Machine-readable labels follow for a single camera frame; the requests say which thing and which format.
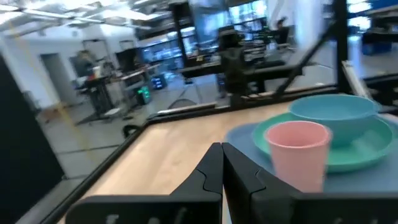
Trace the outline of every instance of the wooden table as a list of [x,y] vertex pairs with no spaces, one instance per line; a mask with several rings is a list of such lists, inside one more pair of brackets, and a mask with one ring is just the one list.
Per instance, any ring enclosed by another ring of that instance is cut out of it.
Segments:
[[[222,142],[234,127],[285,113],[289,104],[149,126],[83,198],[92,195],[168,195],[190,175],[213,142]],[[223,223],[227,221],[225,211]]]

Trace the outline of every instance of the teal bowl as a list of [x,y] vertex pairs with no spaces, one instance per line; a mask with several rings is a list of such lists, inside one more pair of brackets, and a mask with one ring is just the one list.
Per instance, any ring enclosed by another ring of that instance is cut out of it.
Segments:
[[293,119],[329,127],[333,133],[333,146],[344,146],[361,137],[378,111],[377,103],[353,95],[309,96],[290,105]]

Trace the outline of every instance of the doorway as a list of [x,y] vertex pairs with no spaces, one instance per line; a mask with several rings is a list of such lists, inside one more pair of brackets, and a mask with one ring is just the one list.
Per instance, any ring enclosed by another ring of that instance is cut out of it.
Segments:
[[78,97],[60,55],[42,54],[40,55],[40,59],[58,93],[60,101],[68,106],[78,104]]

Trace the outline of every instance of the ceiling light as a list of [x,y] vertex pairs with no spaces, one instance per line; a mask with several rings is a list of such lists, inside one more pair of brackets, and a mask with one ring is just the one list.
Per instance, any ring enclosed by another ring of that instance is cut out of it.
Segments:
[[15,11],[15,10],[17,10],[17,9],[18,9],[18,7],[16,7],[16,6],[0,5],[0,11],[7,11],[7,12],[9,12],[9,11]]
[[142,4],[142,3],[147,2],[147,1],[149,1],[149,0],[139,0],[139,1],[136,1],[134,4]]
[[59,19],[67,19],[70,16],[68,15],[63,15],[63,14],[57,14],[57,13],[52,13],[52,12],[44,12],[44,11],[38,11],[34,9],[26,9],[24,12],[32,15],[37,15],[37,16],[48,16],[48,17],[53,17],[53,18],[59,18]]
[[0,14],[0,24],[7,22],[8,20],[15,18],[17,16],[22,15],[21,12],[7,12],[4,14]]
[[102,16],[107,19],[110,17],[117,17],[119,14],[115,10],[105,10],[103,11]]
[[84,18],[84,17],[76,17],[75,19],[79,20],[79,21],[83,21],[83,22],[92,22],[92,23],[98,23],[98,24],[103,23],[103,21],[101,21],[101,20],[88,19],[88,18]]
[[80,7],[83,8],[83,9],[89,9],[89,10],[96,9],[96,7],[94,7],[94,6],[87,6],[87,5],[80,6]]
[[127,19],[143,20],[143,21],[150,19],[148,15],[141,12],[132,11],[128,7],[120,9],[119,13],[122,14],[121,17],[125,17]]

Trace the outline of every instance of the plastic cup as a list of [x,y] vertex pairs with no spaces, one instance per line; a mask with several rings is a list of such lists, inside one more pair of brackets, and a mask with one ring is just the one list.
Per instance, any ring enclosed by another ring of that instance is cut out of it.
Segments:
[[321,192],[331,131],[310,121],[288,121],[270,127],[266,141],[276,176],[302,192]]

